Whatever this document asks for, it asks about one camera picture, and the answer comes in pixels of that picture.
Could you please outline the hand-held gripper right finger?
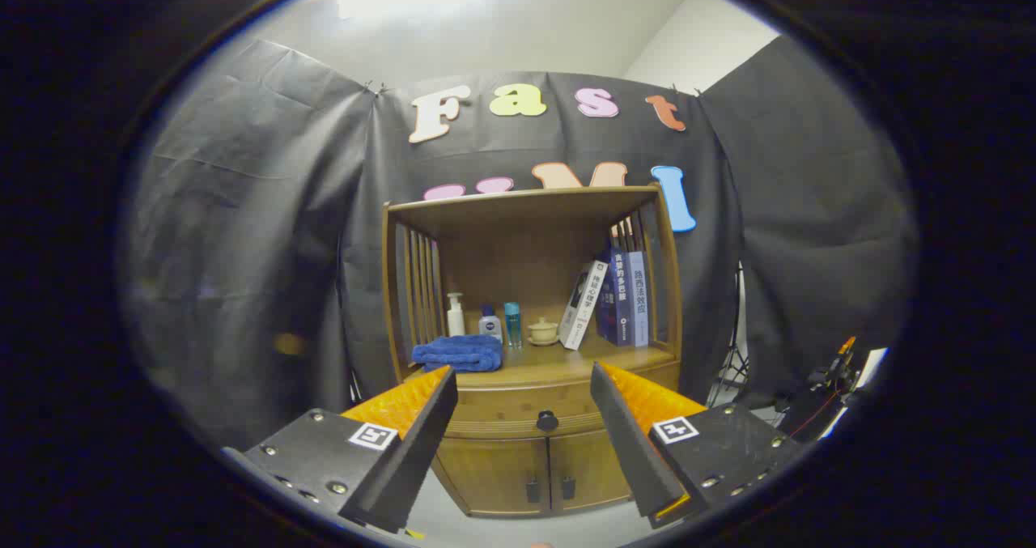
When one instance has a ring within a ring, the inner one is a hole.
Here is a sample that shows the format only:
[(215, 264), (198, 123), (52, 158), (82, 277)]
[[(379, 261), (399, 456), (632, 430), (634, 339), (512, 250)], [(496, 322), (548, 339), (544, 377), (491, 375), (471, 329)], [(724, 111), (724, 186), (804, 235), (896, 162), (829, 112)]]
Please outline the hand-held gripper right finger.
[(802, 453), (744, 406), (707, 408), (607, 363), (593, 364), (591, 396), (634, 503), (654, 529), (727, 508)]

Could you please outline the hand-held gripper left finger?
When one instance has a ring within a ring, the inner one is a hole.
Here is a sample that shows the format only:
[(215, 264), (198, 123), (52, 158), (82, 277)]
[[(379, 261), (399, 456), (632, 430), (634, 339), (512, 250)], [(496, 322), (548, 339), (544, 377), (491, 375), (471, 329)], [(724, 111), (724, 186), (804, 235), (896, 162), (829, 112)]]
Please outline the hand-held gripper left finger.
[(227, 446), (223, 455), (321, 527), (396, 533), (407, 525), (456, 401), (456, 372), (443, 366), (344, 413), (307, 410), (259, 444)]

